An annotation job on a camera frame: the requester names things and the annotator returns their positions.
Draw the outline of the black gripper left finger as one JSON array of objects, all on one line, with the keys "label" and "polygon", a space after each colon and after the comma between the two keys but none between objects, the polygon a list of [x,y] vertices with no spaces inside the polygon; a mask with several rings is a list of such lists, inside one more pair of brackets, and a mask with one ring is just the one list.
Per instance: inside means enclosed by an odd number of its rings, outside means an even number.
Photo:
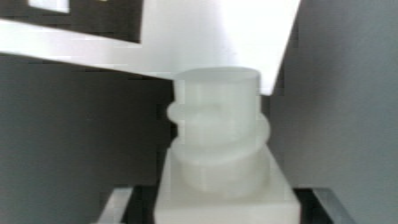
[{"label": "black gripper left finger", "polygon": [[133,224],[131,203],[135,192],[135,186],[117,187],[112,190],[97,218],[88,224]]}]

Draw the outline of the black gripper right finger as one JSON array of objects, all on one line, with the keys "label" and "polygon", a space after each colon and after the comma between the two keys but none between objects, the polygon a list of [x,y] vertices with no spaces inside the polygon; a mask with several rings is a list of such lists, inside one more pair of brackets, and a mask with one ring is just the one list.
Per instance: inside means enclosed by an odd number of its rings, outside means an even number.
[{"label": "black gripper right finger", "polygon": [[302,206],[300,224],[355,224],[328,188],[295,188],[293,192]]}]

